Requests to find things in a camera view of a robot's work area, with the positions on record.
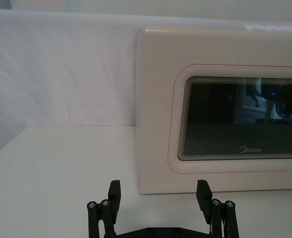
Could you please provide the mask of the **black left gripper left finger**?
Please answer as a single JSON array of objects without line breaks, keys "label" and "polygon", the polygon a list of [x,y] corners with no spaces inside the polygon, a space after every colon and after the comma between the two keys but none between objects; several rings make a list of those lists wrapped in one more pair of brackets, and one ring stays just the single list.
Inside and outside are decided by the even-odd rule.
[{"label": "black left gripper left finger", "polygon": [[87,204],[88,212],[88,237],[99,238],[99,221],[102,220],[104,224],[104,237],[116,238],[117,235],[114,230],[116,224],[117,214],[121,201],[121,184],[119,180],[113,180],[110,183],[108,198],[102,200],[100,203],[90,201]]}]

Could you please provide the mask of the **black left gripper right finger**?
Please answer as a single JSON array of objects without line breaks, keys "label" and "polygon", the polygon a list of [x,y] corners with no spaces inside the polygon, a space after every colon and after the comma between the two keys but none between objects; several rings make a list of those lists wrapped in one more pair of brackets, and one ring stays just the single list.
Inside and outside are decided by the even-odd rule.
[{"label": "black left gripper right finger", "polygon": [[196,198],[206,223],[210,226],[212,238],[239,238],[235,203],[222,203],[213,199],[213,193],[206,180],[197,181]]}]

